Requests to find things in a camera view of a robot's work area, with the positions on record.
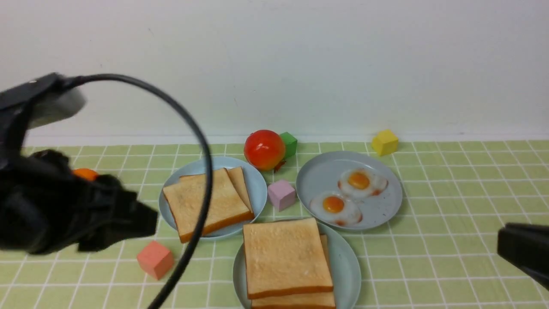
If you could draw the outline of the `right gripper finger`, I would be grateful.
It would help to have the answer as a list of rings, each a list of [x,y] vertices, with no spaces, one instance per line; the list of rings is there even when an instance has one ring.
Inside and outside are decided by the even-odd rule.
[[[548,239],[549,227],[547,225],[506,223],[504,226],[505,239]]]
[[[505,239],[502,227],[498,231],[497,253],[549,289],[549,239]]]

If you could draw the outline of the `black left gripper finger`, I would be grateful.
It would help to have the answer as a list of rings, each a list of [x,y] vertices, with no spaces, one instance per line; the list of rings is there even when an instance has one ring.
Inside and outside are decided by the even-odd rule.
[[[137,193],[125,193],[126,206],[126,239],[150,237],[157,231],[158,211],[139,201]]]

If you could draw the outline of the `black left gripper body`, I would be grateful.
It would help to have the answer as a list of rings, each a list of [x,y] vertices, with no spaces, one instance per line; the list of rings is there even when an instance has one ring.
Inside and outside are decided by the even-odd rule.
[[[112,174],[88,180],[66,156],[1,151],[1,250],[48,255],[77,244],[101,251],[140,236],[136,193]]]

